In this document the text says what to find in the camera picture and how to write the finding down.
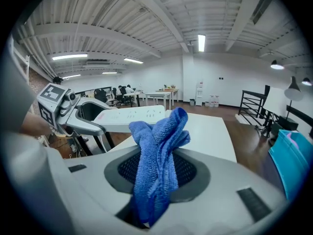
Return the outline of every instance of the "microfiber cloth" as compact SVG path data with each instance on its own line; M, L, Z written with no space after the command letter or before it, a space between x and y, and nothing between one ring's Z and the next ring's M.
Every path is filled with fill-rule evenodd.
M182 108L151 126L132 122L129 129L140 145L141 155L133 193L133 205L141 223L152 226L170 204L170 194L178 189L172 151L190 142L183 128L188 120Z

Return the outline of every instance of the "white table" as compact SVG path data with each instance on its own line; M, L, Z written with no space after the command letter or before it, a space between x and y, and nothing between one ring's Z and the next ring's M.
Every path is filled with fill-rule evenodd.
M171 111L167 110L165 116L168 117L170 113ZM184 130L190 133L190 143L183 148L237 162L233 144L221 117L188 113L188 121ZM133 137L129 137L110 152L133 145L136 143Z
M176 94L176 99L178 102L178 89L171 89L171 90L167 90L167 91L163 91L163 92L171 92L172 93L172 106L174 106L174 94Z
M158 98L163 98L163 104L164 108L166 109L166 98L169 97L169 109L171 109L171 92L150 92L146 93L146 105L148 106L148 96L151 96L153 98L153 104L155 104L155 98L156 98L156 104Z
M143 94L143 93L141 93L141 92L132 92L132 93L127 93L127 94L124 94L124 96L137 96L137 105L138 105L138 107L140 106L140 103L139 103L139 95L140 94Z

